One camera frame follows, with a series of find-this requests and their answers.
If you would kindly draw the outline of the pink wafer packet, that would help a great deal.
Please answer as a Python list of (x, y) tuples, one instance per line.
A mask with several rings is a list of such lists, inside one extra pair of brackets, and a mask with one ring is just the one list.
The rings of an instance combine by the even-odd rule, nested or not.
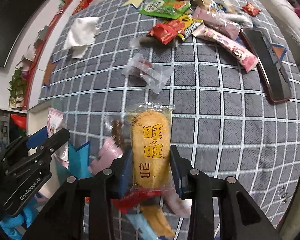
[(98, 152), (99, 158), (94, 159), (89, 165), (89, 171), (94, 176), (98, 172), (110, 168), (113, 160), (121, 158), (122, 156), (123, 150), (115, 144), (112, 138), (107, 138)]

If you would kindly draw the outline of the long red snack bar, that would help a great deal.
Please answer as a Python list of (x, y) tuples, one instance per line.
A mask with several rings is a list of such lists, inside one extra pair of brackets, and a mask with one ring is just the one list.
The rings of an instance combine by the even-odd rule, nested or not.
[(146, 201), (149, 198), (159, 196), (160, 190), (154, 191), (133, 191), (120, 199), (112, 199), (112, 204), (123, 214), (126, 214), (128, 210), (140, 203)]

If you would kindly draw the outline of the light blue snack packet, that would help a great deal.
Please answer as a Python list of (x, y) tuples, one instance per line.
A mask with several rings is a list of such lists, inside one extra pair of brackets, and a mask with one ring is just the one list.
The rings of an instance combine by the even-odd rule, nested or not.
[(142, 213), (126, 214), (127, 219), (134, 226), (135, 230), (140, 232), (140, 236), (144, 240), (158, 240), (157, 234), (151, 228), (149, 222)]

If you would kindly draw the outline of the gold snack bar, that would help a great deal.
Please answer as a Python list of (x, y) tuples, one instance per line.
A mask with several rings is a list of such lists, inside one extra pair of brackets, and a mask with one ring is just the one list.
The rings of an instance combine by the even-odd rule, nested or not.
[(140, 210), (158, 237), (174, 237), (175, 233), (157, 205), (141, 205)]

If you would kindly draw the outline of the yellow rice cracker packet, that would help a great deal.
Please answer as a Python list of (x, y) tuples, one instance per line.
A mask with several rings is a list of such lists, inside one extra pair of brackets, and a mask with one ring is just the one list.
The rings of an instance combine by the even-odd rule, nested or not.
[(126, 108), (136, 191), (171, 186), (170, 145), (173, 105), (138, 103)]

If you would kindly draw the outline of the pink white snack packet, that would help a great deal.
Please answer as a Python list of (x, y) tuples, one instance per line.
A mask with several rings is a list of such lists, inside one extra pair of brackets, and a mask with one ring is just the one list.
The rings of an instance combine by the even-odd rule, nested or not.
[[(65, 128), (65, 122), (63, 118), (63, 112), (54, 108), (48, 108), (47, 116), (47, 137), (51, 137), (61, 128)], [(54, 154), (57, 160), (65, 167), (69, 166), (69, 146), (66, 142), (60, 149)]]

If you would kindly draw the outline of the clear wrapped chocolate stick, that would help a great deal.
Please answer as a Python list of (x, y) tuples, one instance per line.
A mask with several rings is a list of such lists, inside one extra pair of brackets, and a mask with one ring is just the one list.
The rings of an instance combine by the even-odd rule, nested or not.
[(117, 147), (121, 148), (122, 150), (125, 149), (125, 140), (123, 137), (123, 124), (119, 119), (113, 119), (109, 116), (106, 116), (104, 119), (104, 127), (106, 132), (111, 136), (114, 140)]

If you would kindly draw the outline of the grey checkered mat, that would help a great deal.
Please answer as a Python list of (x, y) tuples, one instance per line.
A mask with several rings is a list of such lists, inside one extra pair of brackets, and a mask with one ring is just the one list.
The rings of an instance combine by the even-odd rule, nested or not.
[[(63, 50), (76, 17), (99, 18), (100, 33), (80, 60)], [(71, 16), (53, 50), (57, 63), (40, 100), (63, 102), (66, 126), (75, 146), (90, 142), (97, 156), (110, 135), (106, 116), (126, 120), (125, 108), (141, 102), (175, 106), (172, 143), (182, 157), (215, 178), (234, 176), (272, 224), (279, 224), (300, 176), (300, 74), (291, 53), (282, 61), (292, 98), (272, 105), (257, 70), (244, 71), (218, 44), (189, 37), (177, 48), (132, 49), (157, 23), (126, 0), (104, 0)], [(159, 94), (122, 71), (137, 53), (174, 71)]]

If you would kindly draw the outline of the red small snack packet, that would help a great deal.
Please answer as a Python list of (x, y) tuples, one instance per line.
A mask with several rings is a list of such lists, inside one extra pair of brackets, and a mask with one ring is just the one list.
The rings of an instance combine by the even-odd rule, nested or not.
[(158, 23), (148, 33), (149, 36), (157, 38), (162, 44), (167, 45), (178, 34), (180, 29), (168, 24)]

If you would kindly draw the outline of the white crumpled tissue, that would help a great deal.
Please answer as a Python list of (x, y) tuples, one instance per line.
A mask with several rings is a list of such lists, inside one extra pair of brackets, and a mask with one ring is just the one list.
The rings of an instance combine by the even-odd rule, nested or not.
[(88, 47), (95, 42), (99, 34), (98, 17), (84, 17), (74, 20), (67, 36), (63, 50), (71, 50), (73, 59), (82, 59)]

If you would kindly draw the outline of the yellow black snack packet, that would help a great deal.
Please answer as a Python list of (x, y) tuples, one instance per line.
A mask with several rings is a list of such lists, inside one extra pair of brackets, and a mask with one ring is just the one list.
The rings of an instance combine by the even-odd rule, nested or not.
[(192, 33), (203, 24), (203, 20), (192, 18), (190, 15), (182, 15), (177, 20), (182, 23), (178, 37), (183, 42), (192, 36)]

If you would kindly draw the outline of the purple snack packet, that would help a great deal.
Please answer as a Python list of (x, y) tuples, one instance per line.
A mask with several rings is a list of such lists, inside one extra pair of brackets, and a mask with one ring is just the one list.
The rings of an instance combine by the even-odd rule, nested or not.
[(239, 36), (241, 26), (238, 23), (225, 19), (218, 13), (196, 7), (192, 17), (197, 20), (203, 20), (205, 26), (214, 29), (232, 40), (236, 40)]

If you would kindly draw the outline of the green snack bag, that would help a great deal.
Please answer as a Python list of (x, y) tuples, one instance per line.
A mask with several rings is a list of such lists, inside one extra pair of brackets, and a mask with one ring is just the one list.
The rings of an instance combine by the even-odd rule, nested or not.
[(141, 7), (139, 13), (147, 16), (176, 20), (184, 14), (190, 6), (191, 3), (187, 0), (149, 0)]

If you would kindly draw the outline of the cream cookie packet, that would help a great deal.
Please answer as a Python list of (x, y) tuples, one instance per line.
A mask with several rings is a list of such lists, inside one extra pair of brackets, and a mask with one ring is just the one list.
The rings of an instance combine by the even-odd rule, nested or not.
[(200, 8), (215, 13), (237, 14), (229, 0), (194, 0)]

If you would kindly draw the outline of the small red candy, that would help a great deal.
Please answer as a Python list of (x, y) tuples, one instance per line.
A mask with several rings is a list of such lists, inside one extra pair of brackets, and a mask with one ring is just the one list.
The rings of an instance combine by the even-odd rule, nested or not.
[(253, 17), (257, 16), (261, 12), (261, 9), (253, 5), (251, 2), (248, 2), (246, 5), (244, 5), (242, 10)]

